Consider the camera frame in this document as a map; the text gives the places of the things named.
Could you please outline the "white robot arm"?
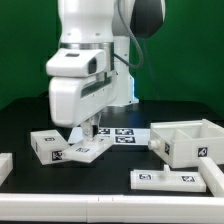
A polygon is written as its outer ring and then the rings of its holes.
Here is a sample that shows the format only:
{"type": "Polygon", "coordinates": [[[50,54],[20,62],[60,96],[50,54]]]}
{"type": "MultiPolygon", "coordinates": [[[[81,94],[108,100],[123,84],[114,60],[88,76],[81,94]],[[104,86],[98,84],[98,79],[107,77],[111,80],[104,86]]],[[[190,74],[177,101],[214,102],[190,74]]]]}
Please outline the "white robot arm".
{"type": "Polygon", "coordinates": [[[92,139],[107,106],[136,103],[129,47],[148,38],[165,20],[165,0],[58,0],[59,48],[47,62],[50,110],[61,127],[80,126],[92,139]]]}

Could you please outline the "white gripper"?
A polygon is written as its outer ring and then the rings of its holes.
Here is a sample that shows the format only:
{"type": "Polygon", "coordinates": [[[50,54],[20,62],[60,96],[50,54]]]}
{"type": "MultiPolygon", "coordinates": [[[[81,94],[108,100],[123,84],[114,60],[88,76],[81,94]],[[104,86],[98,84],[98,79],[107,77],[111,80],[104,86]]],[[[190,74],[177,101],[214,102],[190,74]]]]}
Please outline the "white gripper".
{"type": "Polygon", "coordinates": [[[52,121],[56,126],[75,127],[82,122],[83,134],[98,134],[101,114],[117,95],[117,75],[114,71],[88,78],[54,77],[49,85],[52,121]],[[93,116],[93,124],[87,119],[93,116]]]}

